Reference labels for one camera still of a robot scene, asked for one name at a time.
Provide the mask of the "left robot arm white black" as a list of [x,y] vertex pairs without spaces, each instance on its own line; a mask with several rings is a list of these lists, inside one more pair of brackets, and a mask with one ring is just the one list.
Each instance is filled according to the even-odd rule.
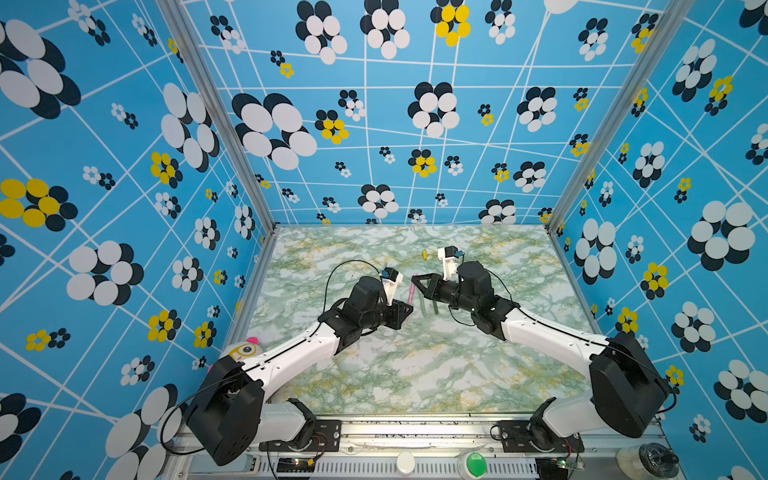
[[348,297],[335,302],[300,335],[264,353],[238,351],[217,360],[189,400],[184,416],[213,462],[227,465],[252,444],[308,446],[315,415],[295,398],[273,403],[271,396],[363,334],[380,327],[400,329],[413,311],[412,305],[395,297],[403,279],[392,269],[380,277],[363,276]]

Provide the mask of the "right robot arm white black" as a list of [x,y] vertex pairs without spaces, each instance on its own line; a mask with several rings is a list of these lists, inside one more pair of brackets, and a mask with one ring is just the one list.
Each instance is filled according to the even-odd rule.
[[633,335],[581,332],[531,313],[497,294],[492,272],[477,261],[459,265],[457,275],[457,280],[438,273],[414,275],[411,282],[426,299],[469,312],[483,333],[533,348],[590,383],[589,391],[552,397],[531,415],[528,431],[537,449],[550,450],[562,439],[605,428],[640,438],[662,412],[673,389]]

